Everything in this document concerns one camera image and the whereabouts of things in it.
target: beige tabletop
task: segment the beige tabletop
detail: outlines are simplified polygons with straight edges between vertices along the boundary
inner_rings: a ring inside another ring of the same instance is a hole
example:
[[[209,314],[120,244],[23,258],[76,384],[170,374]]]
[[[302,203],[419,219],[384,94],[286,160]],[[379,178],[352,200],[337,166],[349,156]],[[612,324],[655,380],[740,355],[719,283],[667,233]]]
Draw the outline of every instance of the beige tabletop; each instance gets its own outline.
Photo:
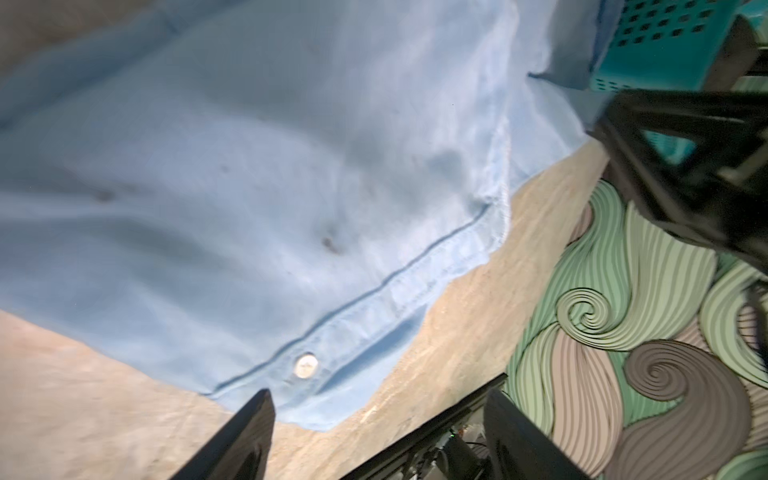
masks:
[[[606,162],[591,141],[528,182],[489,264],[449,285],[365,408],[278,423],[267,478],[339,478],[504,371]],[[85,345],[0,314],[0,478],[165,479],[230,417]]]

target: shirt button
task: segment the shirt button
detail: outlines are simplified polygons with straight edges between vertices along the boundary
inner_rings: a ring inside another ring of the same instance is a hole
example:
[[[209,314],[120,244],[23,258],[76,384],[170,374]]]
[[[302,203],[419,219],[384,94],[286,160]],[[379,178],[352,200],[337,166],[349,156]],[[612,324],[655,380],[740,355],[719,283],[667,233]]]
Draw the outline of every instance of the shirt button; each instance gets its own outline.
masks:
[[[317,357],[311,353],[305,353],[299,357],[296,365],[293,366],[293,374],[300,379],[308,379],[315,374],[318,365]]]

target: patterned rug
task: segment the patterned rug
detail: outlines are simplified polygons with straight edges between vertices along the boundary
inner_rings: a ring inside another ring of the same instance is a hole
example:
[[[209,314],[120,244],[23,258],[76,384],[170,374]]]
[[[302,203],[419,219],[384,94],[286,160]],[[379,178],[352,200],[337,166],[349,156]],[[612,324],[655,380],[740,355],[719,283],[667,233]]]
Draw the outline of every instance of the patterned rug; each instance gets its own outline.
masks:
[[[768,478],[768,375],[743,295],[762,277],[675,240],[602,181],[505,391],[593,478]]]

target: light blue shirt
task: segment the light blue shirt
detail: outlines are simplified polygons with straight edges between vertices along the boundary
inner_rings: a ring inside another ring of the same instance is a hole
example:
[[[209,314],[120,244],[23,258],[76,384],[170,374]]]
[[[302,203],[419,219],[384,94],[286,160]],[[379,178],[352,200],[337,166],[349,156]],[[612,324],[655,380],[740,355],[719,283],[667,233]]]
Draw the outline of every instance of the light blue shirt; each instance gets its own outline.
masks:
[[[37,55],[0,86],[0,308],[332,428],[584,142],[555,83],[601,3],[563,3],[173,0]]]

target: brown spiral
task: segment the brown spiral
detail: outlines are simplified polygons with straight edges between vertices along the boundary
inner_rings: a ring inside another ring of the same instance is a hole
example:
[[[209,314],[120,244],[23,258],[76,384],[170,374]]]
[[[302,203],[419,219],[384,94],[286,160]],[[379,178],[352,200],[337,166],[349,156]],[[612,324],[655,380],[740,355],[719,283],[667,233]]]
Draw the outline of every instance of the brown spiral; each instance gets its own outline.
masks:
[[[716,357],[686,343],[657,340],[634,349],[624,372],[630,386],[648,398],[684,400],[621,433],[606,480],[701,480],[741,451],[750,433],[750,399]]]

